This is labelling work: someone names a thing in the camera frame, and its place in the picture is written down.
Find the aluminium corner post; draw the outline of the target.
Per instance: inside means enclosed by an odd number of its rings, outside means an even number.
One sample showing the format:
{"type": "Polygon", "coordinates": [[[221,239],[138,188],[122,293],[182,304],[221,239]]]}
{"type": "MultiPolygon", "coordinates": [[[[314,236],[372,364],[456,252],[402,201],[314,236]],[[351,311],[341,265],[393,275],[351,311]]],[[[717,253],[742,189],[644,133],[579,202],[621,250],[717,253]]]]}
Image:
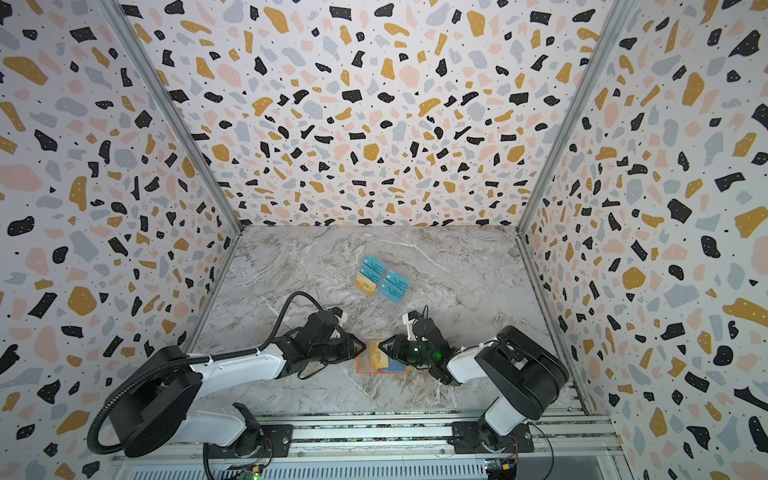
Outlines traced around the aluminium corner post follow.
{"type": "Polygon", "coordinates": [[[596,86],[600,75],[610,58],[611,51],[615,42],[624,29],[626,22],[632,11],[636,8],[637,2],[632,0],[615,1],[601,31],[599,39],[596,41],[594,52],[590,58],[583,78],[575,91],[568,110],[561,122],[559,129],[549,154],[544,162],[538,176],[537,182],[533,187],[530,198],[525,206],[520,222],[516,231],[518,235],[524,235],[527,228],[533,223],[538,204],[544,197],[548,185],[548,178],[553,174],[559,157],[564,153],[568,146],[568,141],[575,127],[580,122],[581,114],[591,98],[592,91],[596,86]]]}
{"type": "Polygon", "coordinates": [[[234,210],[227,200],[223,190],[203,158],[203,154],[196,145],[191,132],[186,126],[180,112],[174,106],[170,94],[162,83],[151,59],[141,46],[140,39],[130,25],[119,1],[96,1],[96,6],[104,15],[108,25],[114,31],[116,38],[123,47],[126,56],[131,60],[137,73],[147,86],[160,112],[168,122],[176,139],[187,152],[192,165],[202,178],[203,184],[210,192],[217,205],[217,210],[232,227],[236,235],[242,234],[242,224],[235,217],[234,210]]]}

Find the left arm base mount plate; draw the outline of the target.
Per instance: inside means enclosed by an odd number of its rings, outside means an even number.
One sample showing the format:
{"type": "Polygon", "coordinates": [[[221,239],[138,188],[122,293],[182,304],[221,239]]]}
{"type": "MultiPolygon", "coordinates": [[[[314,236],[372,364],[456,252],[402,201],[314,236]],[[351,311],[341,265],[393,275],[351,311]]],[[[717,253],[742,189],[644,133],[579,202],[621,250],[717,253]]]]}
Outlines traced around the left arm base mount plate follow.
{"type": "Polygon", "coordinates": [[[241,461],[286,458],[292,444],[293,432],[294,427],[291,424],[261,425],[259,430],[247,427],[229,446],[209,444],[208,457],[241,461]]]}

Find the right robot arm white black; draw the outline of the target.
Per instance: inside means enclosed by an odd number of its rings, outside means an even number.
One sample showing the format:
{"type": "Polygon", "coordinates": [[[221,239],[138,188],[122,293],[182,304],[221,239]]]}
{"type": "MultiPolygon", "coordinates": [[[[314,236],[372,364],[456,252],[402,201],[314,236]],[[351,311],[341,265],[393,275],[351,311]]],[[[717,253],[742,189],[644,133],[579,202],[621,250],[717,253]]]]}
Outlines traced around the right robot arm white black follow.
{"type": "Polygon", "coordinates": [[[473,347],[453,348],[432,318],[412,311],[403,316],[405,334],[379,343],[391,360],[427,371],[448,386],[488,379],[499,396],[476,422],[452,425],[451,444],[458,453],[511,449],[513,433],[529,420],[538,420],[569,380],[564,364],[514,326],[473,347]]]}

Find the aluminium corner post left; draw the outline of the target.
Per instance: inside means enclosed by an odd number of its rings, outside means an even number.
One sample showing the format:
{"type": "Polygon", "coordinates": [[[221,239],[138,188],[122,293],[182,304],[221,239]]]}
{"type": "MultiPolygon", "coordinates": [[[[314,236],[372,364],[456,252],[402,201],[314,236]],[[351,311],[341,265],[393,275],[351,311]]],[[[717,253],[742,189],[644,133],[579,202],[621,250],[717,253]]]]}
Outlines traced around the aluminium corner post left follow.
{"type": "Polygon", "coordinates": [[[170,94],[162,83],[151,59],[141,46],[140,39],[130,25],[119,1],[96,1],[96,6],[104,15],[108,25],[114,31],[116,38],[123,47],[126,56],[131,60],[137,73],[147,86],[160,112],[168,122],[176,139],[187,152],[192,165],[202,178],[203,184],[210,192],[217,205],[217,210],[232,227],[236,235],[242,234],[242,224],[235,217],[234,210],[227,200],[223,190],[203,158],[203,154],[196,145],[191,132],[186,126],[180,112],[174,106],[170,94]]]}

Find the orange card holder wallet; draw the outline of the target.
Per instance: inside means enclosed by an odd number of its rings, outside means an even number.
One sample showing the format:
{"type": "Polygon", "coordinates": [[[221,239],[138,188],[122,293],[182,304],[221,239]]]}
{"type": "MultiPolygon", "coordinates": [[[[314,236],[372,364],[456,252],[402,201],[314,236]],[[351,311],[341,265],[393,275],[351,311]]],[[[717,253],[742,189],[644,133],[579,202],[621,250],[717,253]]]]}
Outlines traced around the orange card holder wallet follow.
{"type": "Polygon", "coordinates": [[[362,375],[405,375],[408,367],[379,349],[380,340],[365,339],[366,349],[357,357],[355,371],[362,375]]]}

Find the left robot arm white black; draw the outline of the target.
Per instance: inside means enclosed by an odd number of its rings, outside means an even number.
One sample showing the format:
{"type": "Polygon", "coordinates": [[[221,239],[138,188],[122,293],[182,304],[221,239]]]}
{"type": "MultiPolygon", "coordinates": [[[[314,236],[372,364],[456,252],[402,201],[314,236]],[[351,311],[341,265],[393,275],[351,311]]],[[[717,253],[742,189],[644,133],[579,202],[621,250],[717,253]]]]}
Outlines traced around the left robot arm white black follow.
{"type": "Polygon", "coordinates": [[[105,401],[89,428],[89,449],[136,458],[168,443],[203,443],[241,458],[286,456],[289,427],[269,430],[244,404],[217,404],[210,397],[299,376],[311,363],[326,367],[356,359],[366,345],[341,327],[343,317],[338,307],[319,310],[263,348],[196,357],[175,346],[160,349],[105,401]]]}

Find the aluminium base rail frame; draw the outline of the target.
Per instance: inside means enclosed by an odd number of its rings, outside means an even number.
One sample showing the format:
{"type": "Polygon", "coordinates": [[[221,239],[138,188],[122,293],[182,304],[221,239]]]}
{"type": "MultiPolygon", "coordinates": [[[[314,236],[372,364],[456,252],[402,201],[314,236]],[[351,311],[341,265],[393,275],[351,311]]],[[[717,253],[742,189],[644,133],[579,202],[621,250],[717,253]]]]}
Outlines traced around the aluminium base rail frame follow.
{"type": "Polygon", "coordinates": [[[289,426],[274,459],[211,458],[216,479],[630,479],[608,417],[556,407],[517,429],[505,447],[457,450],[474,413],[268,417],[289,426]]]}

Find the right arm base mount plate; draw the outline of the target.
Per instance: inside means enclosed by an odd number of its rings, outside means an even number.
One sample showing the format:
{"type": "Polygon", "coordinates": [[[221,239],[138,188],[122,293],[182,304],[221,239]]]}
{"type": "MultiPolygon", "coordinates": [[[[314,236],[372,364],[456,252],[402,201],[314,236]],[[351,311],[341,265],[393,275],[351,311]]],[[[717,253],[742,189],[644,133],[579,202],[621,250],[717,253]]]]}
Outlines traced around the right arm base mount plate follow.
{"type": "Polygon", "coordinates": [[[499,435],[480,420],[454,422],[447,440],[456,454],[503,454],[531,453],[534,444],[525,423],[517,425],[510,433],[499,435]]]}

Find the aluminium corner post right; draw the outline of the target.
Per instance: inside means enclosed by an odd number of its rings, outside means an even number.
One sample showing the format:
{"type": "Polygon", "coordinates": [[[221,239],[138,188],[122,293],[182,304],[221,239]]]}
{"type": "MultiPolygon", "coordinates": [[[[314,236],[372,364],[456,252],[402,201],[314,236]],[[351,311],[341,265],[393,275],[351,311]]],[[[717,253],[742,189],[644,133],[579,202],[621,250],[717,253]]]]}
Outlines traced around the aluminium corner post right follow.
{"type": "Polygon", "coordinates": [[[592,91],[596,86],[600,75],[610,58],[611,51],[615,42],[624,29],[626,22],[632,11],[636,8],[637,2],[632,0],[615,1],[601,31],[599,39],[596,41],[594,52],[590,58],[583,78],[575,91],[568,110],[561,122],[559,129],[549,154],[544,162],[538,176],[537,182],[533,187],[530,198],[525,206],[520,222],[516,231],[518,235],[524,235],[527,228],[533,223],[538,204],[544,197],[548,185],[548,178],[553,174],[559,157],[564,153],[568,146],[568,141],[575,127],[580,122],[581,114],[591,98],[592,91]]]}

